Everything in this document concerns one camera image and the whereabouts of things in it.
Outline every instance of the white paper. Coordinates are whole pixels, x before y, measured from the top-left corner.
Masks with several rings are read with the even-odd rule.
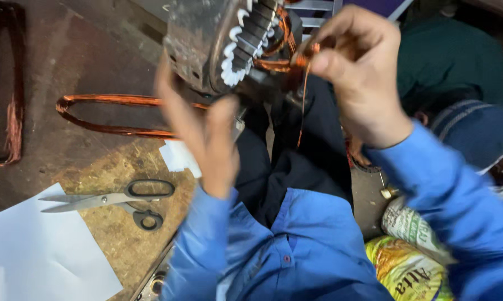
[[[123,287],[77,211],[41,213],[56,183],[0,212],[0,301],[104,301]]]
[[[169,171],[183,171],[189,168],[194,178],[201,178],[201,169],[183,141],[164,140],[166,145],[159,148]]]

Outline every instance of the blue shirt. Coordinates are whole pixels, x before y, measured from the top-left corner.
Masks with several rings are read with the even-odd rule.
[[[369,150],[448,245],[456,297],[503,294],[503,200],[484,178],[420,124],[400,144]],[[272,226],[236,199],[202,189],[179,229],[163,300],[391,300],[368,260],[348,202],[288,189]]]

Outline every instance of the yellow plastic bag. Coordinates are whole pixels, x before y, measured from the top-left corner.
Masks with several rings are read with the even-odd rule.
[[[379,282],[396,301],[454,300],[446,269],[402,239],[378,237],[365,250]]]

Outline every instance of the scissors handle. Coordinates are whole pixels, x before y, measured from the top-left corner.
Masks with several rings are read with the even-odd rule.
[[[149,217],[154,220],[154,224],[151,226],[146,226],[144,224],[144,220]],[[162,227],[162,223],[164,223],[164,219],[162,218],[162,216],[151,210],[135,211],[133,213],[133,220],[140,229],[145,231],[158,230],[160,227]]]
[[[134,186],[139,183],[157,183],[157,184],[164,184],[169,188],[168,193],[155,193],[155,194],[142,194],[142,193],[136,193],[134,192]],[[162,199],[162,198],[167,198],[175,192],[175,186],[173,186],[172,183],[164,180],[158,180],[158,179],[141,179],[141,180],[134,180],[131,181],[127,187],[125,187],[123,193],[127,195],[128,197],[132,199],[137,199],[137,200],[146,200],[146,201],[151,201],[151,200],[156,200],[156,199]]]

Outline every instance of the green cloth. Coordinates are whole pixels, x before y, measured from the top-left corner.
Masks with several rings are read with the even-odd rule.
[[[402,30],[398,92],[408,114],[462,88],[503,108],[503,50],[494,38],[445,17]]]

